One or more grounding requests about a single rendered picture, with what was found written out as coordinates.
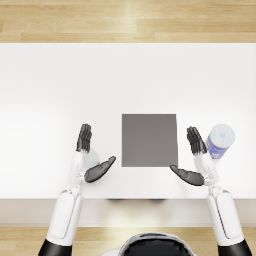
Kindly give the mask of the blue can with white lid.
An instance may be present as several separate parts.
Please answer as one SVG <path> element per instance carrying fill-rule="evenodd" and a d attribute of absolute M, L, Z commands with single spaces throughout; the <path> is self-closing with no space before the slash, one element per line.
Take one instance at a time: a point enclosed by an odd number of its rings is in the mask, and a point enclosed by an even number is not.
<path fill-rule="evenodd" d="M 234 130 L 226 124 L 218 124 L 211 129 L 205 145 L 212 159 L 220 159 L 234 141 Z"/>

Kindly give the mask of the dark round robot body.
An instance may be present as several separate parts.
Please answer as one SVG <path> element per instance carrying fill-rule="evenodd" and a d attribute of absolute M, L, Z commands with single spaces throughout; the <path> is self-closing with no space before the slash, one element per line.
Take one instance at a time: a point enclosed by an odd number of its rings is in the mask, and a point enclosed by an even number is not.
<path fill-rule="evenodd" d="M 142 233 L 129 238 L 120 248 L 100 256 L 197 256 L 179 237 L 167 233 Z"/>

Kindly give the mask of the dark grey square mat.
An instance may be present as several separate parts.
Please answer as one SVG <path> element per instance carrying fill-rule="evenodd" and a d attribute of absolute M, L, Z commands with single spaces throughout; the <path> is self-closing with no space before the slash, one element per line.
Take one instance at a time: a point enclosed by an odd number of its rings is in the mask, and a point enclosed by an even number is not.
<path fill-rule="evenodd" d="M 175 114 L 123 114 L 122 166 L 169 167 L 178 164 Z"/>

